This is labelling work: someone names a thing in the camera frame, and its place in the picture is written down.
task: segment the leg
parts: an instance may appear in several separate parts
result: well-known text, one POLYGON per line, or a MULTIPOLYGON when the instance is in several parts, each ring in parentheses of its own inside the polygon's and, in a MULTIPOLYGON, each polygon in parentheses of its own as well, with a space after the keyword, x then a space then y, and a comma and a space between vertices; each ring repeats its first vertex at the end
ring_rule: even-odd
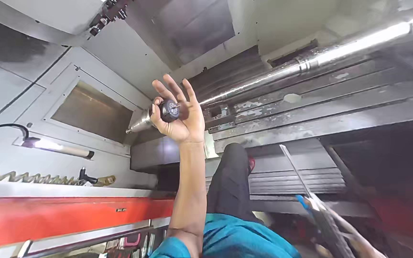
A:
POLYGON ((226 146, 207 195, 207 213, 261 223, 251 212, 248 155, 238 143, 226 146))

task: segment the sleeve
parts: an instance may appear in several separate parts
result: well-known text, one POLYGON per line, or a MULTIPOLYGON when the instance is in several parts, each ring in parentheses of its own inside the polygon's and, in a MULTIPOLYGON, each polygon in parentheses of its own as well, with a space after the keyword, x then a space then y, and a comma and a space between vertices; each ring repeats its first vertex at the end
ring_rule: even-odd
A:
POLYGON ((186 245, 175 237, 166 238, 152 253, 150 258, 184 258, 189 257, 186 245))

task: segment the red shoe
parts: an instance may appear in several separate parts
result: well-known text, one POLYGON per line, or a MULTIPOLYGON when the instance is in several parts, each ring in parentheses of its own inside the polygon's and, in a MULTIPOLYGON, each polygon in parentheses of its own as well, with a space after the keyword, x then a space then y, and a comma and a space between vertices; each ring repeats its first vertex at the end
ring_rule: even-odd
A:
POLYGON ((251 174, 251 171, 253 171, 254 167, 256 166, 256 160, 248 156, 248 174, 251 174))

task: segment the chrome pipe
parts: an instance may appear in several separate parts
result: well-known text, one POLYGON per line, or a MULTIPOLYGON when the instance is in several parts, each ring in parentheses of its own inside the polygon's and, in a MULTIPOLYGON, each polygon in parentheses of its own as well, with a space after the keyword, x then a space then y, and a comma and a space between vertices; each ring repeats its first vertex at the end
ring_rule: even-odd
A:
POLYGON ((268 85, 281 79, 297 76, 349 57, 369 54, 409 35, 413 35, 413 11, 401 12, 397 14, 396 18, 385 24, 375 26, 361 34, 357 34, 357 36, 342 40, 338 44, 313 49, 307 54, 298 56, 266 73, 256 75, 228 91, 206 99, 200 102, 200 105, 204 106, 221 102, 245 91, 268 85))

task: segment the inspection window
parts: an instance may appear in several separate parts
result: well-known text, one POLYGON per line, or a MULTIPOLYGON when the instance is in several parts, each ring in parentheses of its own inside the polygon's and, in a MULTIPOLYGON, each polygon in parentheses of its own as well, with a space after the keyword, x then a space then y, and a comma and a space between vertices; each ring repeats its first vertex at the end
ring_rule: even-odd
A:
POLYGON ((79 80, 52 119, 123 143, 133 111, 79 80))

